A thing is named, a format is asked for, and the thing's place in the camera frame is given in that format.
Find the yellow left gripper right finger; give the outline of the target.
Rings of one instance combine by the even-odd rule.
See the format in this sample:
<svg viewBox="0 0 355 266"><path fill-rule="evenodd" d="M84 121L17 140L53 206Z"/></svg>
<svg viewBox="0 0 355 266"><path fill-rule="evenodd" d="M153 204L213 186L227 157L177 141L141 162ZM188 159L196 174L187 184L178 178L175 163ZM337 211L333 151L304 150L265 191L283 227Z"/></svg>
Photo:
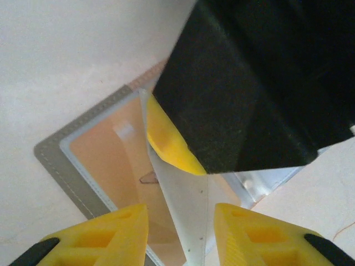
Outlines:
<svg viewBox="0 0 355 266"><path fill-rule="evenodd" d="M354 259L307 228L218 203L214 231L221 265L354 265Z"/></svg>

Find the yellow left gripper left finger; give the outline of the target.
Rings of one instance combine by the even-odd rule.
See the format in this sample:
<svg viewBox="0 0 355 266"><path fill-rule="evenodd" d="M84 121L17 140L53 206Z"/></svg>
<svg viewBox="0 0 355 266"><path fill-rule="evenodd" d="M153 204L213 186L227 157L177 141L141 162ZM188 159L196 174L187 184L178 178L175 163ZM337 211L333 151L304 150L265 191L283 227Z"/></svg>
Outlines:
<svg viewBox="0 0 355 266"><path fill-rule="evenodd" d="M148 209L131 205L44 237L12 265L144 265Z"/></svg>

